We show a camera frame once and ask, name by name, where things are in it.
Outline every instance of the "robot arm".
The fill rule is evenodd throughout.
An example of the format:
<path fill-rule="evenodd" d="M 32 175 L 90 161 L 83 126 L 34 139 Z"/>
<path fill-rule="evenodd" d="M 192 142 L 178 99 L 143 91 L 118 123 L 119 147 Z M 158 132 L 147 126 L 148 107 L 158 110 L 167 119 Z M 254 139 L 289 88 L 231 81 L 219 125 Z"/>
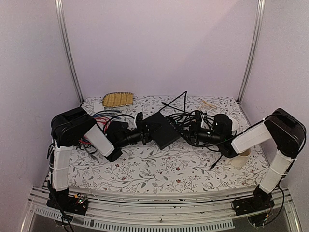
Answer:
<path fill-rule="evenodd" d="M 218 146 L 230 158 L 269 139 L 273 139 L 277 145 L 277 154 L 260 185 L 256 187 L 253 197 L 233 202 L 237 215 L 274 206 L 271 192 L 286 176 L 304 146 L 305 137 L 305 127 L 286 111 L 277 109 L 265 120 L 238 135 L 230 144 Z"/>
<path fill-rule="evenodd" d="M 51 127 L 53 144 L 49 149 L 51 174 L 47 206 L 85 215 L 87 199 L 80 195 L 69 196 L 67 179 L 72 150 L 83 136 L 106 157 L 113 152 L 114 147 L 97 125 L 97 121 L 81 107 L 57 115 L 53 118 Z"/>
<path fill-rule="evenodd" d="M 127 129 L 127 123 L 112 121 L 107 129 L 108 137 L 105 137 L 97 121 L 81 107 L 55 116 L 51 122 L 53 143 L 48 153 L 51 174 L 47 206 L 85 215 L 87 199 L 79 195 L 69 196 L 67 179 L 74 146 L 84 136 L 109 162 L 114 162 L 122 154 L 122 147 L 139 141 L 146 144 L 152 140 L 150 134 L 160 127 L 159 124 L 144 122 L 142 113 L 137 114 L 135 126 L 131 131 Z"/>

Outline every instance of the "red wire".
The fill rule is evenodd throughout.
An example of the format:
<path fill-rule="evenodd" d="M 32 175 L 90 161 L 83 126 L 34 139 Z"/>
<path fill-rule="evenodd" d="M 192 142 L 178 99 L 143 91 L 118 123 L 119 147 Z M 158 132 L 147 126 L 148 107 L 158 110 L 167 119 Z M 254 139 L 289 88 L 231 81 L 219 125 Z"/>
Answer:
<path fill-rule="evenodd" d="M 79 140 L 79 142 L 81 142 L 82 144 L 88 144 L 88 145 L 91 145 L 91 143 L 87 143 L 87 142 L 84 142 L 82 140 Z"/>
<path fill-rule="evenodd" d="M 111 122 L 109 122 L 108 125 L 106 125 L 104 133 L 106 132 L 106 130 L 107 130 L 108 126 L 110 125 L 110 123 Z"/>
<path fill-rule="evenodd" d="M 96 121 L 99 123 L 102 123 L 103 125 L 105 125 L 107 123 L 108 120 L 110 120 L 108 117 L 102 116 L 102 117 L 95 117 Z"/>

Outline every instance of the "black cable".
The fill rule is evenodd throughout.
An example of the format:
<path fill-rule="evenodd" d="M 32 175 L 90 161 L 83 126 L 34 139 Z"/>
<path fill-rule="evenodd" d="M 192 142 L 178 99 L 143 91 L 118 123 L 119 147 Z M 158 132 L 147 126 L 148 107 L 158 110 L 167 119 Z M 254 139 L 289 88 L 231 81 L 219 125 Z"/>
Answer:
<path fill-rule="evenodd" d="M 52 154 L 52 152 L 54 151 L 54 145 L 55 145 L 55 142 L 53 141 L 49 147 L 48 147 L 48 150 L 47 150 L 47 158 L 49 158 L 49 156 Z"/>
<path fill-rule="evenodd" d="M 174 107 L 174 106 L 168 105 L 168 104 L 166 104 L 165 102 L 162 102 L 162 104 L 165 105 L 165 106 L 168 106 L 168 107 L 170 107 L 170 108 L 172 108 L 172 109 L 174 109 L 174 110 L 183 111 L 183 110 L 178 109 L 178 108 L 176 108 L 176 107 Z"/>
<path fill-rule="evenodd" d="M 211 130 L 212 126 L 211 126 L 211 124 L 210 124 L 210 122 L 208 120 L 209 120 L 209 118 L 207 118 L 207 116 L 203 117 L 203 121 L 207 124 L 208 129 Z"/>
<path fill-rule="evenodd" d="M 186 115 L 183 115 L 183 116 L 176 116 L 176 117 L 172 117 L 170 119 L 173 119 L 175 123 L 180 123 L 183 118 L 185 117 Z"/>
<path fill-rule="evenodd" d="M 76 148 L 81 150 L 81 151 L 85 150 L 85 148 L 88 149 L 88 148 L 91 148 L 91 147 L 94 147 L 94 146 L 92 146 L 91 144 L 82 144 L 81 142 L 79 142 L 76 146 Z"/>
<path fill-rule="evenodd" d="M 95 114 L 93 114 L 92 117 L 96 117 L 97 115 L 104 116 L 105 114 L 110 114 L 110 113 L 121 113 L 121 111 L 120 110 L 102 110 L 102 111 L 98 111 Z"/>
<path fill-rule="evenodd" d="M 213 169 L 216 166 L 216 164 L 219 162 L 219 160 L 222 158 L 222 156 L 223 155 L 221 154 L 221 156 L 217 159 L 217 161 L 215 163 L 212 164 L 212 166 L 211 166 L 211 168 L 209 168 L 209 170 Z"/>
<path fill-rule="evenodd" d="M 184 105 L 184 110 L 183 112 L 185 113 L 185 102 L 186 102 L 186 97 L 187 97 L 187 91 L 183 92 L 181 95 L 179 95 L 178 97 L 176 97 L 174 100 L 172 100 L 169 104 L 167 105 L 164 105 L 160 110 L 163 110 L 164 108 L 166 108 L 167 106 L 171 105 L 174 101 L 176 101 L 178 98 L 180 98 L 182 95 L 184 94 L 184 102 L 183 102 L 183 105 Z"/>
<path fill-rule="evenodd" d="M 235 137 L 231 137 L 231 138 L 229 138 L 229 139 L 227 139 L 227 140 L 225 140 L 225 141 L 222 141 L 222 142 L 219 142 L 219 143 L 216 143 L 216 144 L 203 144 L 203 145 L 201 145 L 201 146 L 196 146 L 196 147 L 210 147 L 210 146 L 217 146 L 217 145 L 220 145 L 220 144 L 224 144 L 224 143 L 226 143 L 226 142 L 228 142 L 228 141 L 230 141 L 230 140 L 233 140 Z"/>
<path fill-rule="evenodd" d="M 120 116 L 127 116 L 127 117 L 130 117 L 130 118 L 132 118 L 132 119 L 134 119 L 134 117 L 132 116 L 132 115 L 126 115 L 126 114 L 120 114 L 120 115 L 116 115 L 116 116 L 114 116 L 114 117 L 111 117 L 105 124 L 104 124 L 104 126 L 103 126 L 103 134 L 105 134 L 104 132 L 105 132 L 105 128 L 106 128 L 106 125 L 110 122 L 110 121 L 112 121 L 114 118 L 116 118 L 116 117 L 120 117 Z"/>
<path fill-rule="evenodd" d="M 220 151 L 217 151 L 217 150 L 210 149 L 210 148 L 208 148 L 208 147 L 207 147 L 207 150 L 209 150 L 209 151 L 214 151 L 214 152 L 220 152 Z"/>
<path fill-rule="evenodd" d="M 193 119 L 194 119 L 194 117 L 193 117 L 191 114 L 187 115 L 187 116 L 184 118 L 184 121 L 181 123 L 181 127 L 184 128 L 184 127 L 185 127 L 184 124 L 185 124 L 186 122 L 191 122 Z"/>
<path fill-rule="evenodd" d="M 279 216 L 280 212 L 281 212 L 282 209 L 283 209 L 283 206 L 284 206 L 284 192 L 283 192 L 282 188 L 280 187 L 280 182 L 281 182 L 281 180 L 280 180 L 279 183 L 278 183 L 278 188 L 279 188 L 280 191 L 282 192 L 282 205 L 281 205 L 281 207 L 280 207 L 278 213 L 276 214 L 276 216 L 275 216 L 271 221 L 267 221 L 264 225 L 268 225 L 268 224 L 270 224 L 271 222 L 273 222 L 273 221 Z"/>
<path fill-rule="evenodd" d="M 165 118 L 168 120 L 179 121 L 183 119 L 186 115 L 188 114 L 187 113 L 175 113 L 175 114 L 168 115 Z"/>
<path fill-rule="evenodd" d="M 88 155 L 89 155 L 92 159 L 94 159 L 95 161 L 98 161 L 98 158 L 95 157 L 95 156 L 93 155 L 93 154 L 95 154 L 95 153 L 97 152 L 97 149 L 96 149 L 95 151 L 93 151 L 93 152 L 90 152 L 90 151 L 88 151 L 87 147 L 85 147 L 84 144 L 82 144 L 82 146 L 84 147 L 84 150 L 88 153 Z"/>
<path fill-rule="evenodd" d="M 64 222 L 64 220 L 63 220 L 63 217 L 61 217 L 61 221 L 62 221 L 62 228 L 63 228 L 66 232 L 70 232 L 70 231 L 66 228 L 67 225 L 65 225 L 65 222 Z"/>

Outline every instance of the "white wall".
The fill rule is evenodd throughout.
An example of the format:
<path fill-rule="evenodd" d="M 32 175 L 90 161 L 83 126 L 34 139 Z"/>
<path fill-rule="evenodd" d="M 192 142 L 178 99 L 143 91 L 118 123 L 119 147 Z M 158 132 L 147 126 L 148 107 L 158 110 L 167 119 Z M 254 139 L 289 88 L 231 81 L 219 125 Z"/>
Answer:
<path fill-rule="evenodd" d="M 53 116 L 76 107 L 54 1 L 0 4 L 0 231 L 16 232 L 48 170 Z"/>
<path fill-rule="evenodd" d="M 83 94 L 236 97 L 257 1 L 66 0 Z"/>
<path fill-rule="evenodd" d="M 251 123 L 281 107 L 309 129 L 309 3 L 268 0 L 243 108 Z M 275 145 L 264 149 L 272 160 Z M 309 231 L 309 146 L 298 156 L 286 183 L 303 231 Z"/>

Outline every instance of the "aluminum frame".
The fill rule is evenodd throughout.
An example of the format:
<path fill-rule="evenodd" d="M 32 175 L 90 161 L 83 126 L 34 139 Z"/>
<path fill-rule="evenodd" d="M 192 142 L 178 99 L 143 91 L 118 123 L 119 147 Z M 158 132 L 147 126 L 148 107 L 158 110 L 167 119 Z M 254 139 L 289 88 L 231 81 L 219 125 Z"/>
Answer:
<path fill-rule="evenodd" d="M 80 103 L 82 103 L 84 101 L 84 97 L 82 94 L 81 86 L 77 78 L 77 74 L 76 74 L 76 70 L 75 70 L 75 66 L 73 62 L 73 56 L 72 56 L 71 49 L 70 49 L 70 43 L 69 43 L 69 38 L 68 38 L 66 22 L 64 18 L 62 0 L 55 0 L 55 4 L 56 4 L 57 17 L 58 17 L 61 37 L 62 37 L 62 41 L 64 45 L 64 50 L 66 52 L 66 57 L 68 60 L 69 70 L 71 73 L 72 81 L 74 84 L 74 88 L 75 88 L 78 100 Z"/>
<path fill-rule="evenodd" d="M 252 42 L 251 42 L 249 57 L 248 57 L 247 65 L 246 65 L 245 74 L 244 74 L 243 80 L 241 82 L 240 90 L 239 90 L 238 97 L 237 97 L 237 102 L 239 104 L 241 104 L 242 101 L 243 101 L 243 98 L 244 98 L 244 95 L 245 95 L 245 92 L 246 92 L 246 88 L 247 88 L 247 85 L 248 85 L 248 81 L 249 81 L 249 78 L 250 78 L 250 73 L 251 73 L 251 70 L 252 70 L 252 65 L 253 65 L 254 56 L 255 56 L 255 52 L 256 52 L 256 48 L 257 48 L 257 43 L 258 43 L 258 40 L 259 40 L 260 31 L 261 31 L 261 27 L 262 27 L 264 5 L 265 5 L 265 0 L 259 0 L 258 5 L 257 5 L 255 25 L 254 25 L 253 38 L 252 38 Z"/>
<path fill-rule="evenodd" d="M 186 231 L 185 228 L 197 228 L 196 231 L 203 231 L 201 227 L 210 225 L 220 225 L 228 221 L 256 215 L 261 213 L 255 212 L 247 215 L 236 216 L 234 210 L 231 209 L 231 203 L 235 198 L 248 197 L 252 195 L 252 188 L 239 189 L 237 194 L 234 191 L 230 191 L 230 195 L 224 197 L 200 197 L 199 202 L 192 198 L 178 199 L 175 201 L 156 201 L 156 197 L 149 197 L 151 202 L 146 202 L 142 199 L 134 199 L 127 194 L 127 201 L 124 200 L 124 196 L 106 197 L 102 192 L 97 196 L 87 194 L 89 198 L 88 211 L 85 216 L 74 215 L 68 213 L 68 215 L 74 216 L 72 225 L 88 227 L 92 229 L 99 229 L 103 231 L 116 231 L 117 227 L 137 228 L 134 231 L 147 231 L 154 232 L 151 228 L 157 228 L 156 231 L 163 232 L 164 228 L 167 228 L 170 232 Z M 287 215 L 287 221 L 292 231 L 300 232 L 301 227 L 297 218 L 295 207 L 288 189 L 284 188 L 285 195 L 285 209 Z M 28 199 L 28 213 L 24 220 L 24 227 L 21 232 L 28 232 L 30 229 L 33 215 L 39 214 L 55 220 L 60 220 L 61 213 L 59 210 L 55 210 L 46 206 L 49 191 L 45 186 L 42 188 L 33 188 Z M 273 199 L 275 202 L 275 208 L 279 208 L 282 203 L 282 193 L 278 189 L 273 191 Z M 209 231 L 221 231 L 223 228 L 217 228 L 218 230 Z"/>
<path fill-rule="evenodd" d="M 62 40 L 63 40 L 65 52 L 66 52 L 66 57 L 68 60 L 70 73 L 72 76 L 72 81 L 74 84 L 74 88 L 75 88 L 78 100 L 80 101 L 80 103 L 82 103 L 84 101 L 84 97 L 82 94 L 81 86 L 77 78 L 76 69 L 74 66 L 73 57 L 72 57 L 72 53 L 70 49 L 70 43 L 69 43 L 69 38 L 68 38 L 68 33 L 67 33 L 67 28 L 66 28 L 66 23 L 65 23 L 62 0 L 55 0 L 55 4 L 56 4 L 57 17 L 59 21 L 59 28 L 60 28 L 60 32 L 62 35 Z M 257 48 L 257 43 L 258 43 L 258 39 L 260 35 L 260 30 L 262 26 L 264 5 L 265 5 L 265 0 L 258 0 L 255 24 L 254 24 L 254 29 L 253 29 L 253 38 L 251 42 L 249 57 L 247 60 L 244 77 L 241 82 L 240 90 L 239 90 L 238 97 L 237 97 L 237 102 L 239 102 L 239 104 L 241 104 L 243 101 L 246 87 L 248 85 L 248 81 L 249 81 L 249 77 L 250 77 L 250 73 L 251 73 L 251 69 L 252 69 L 252 65 L 254 61 L 254 56 L 255 56 L 255 52 Z"/>

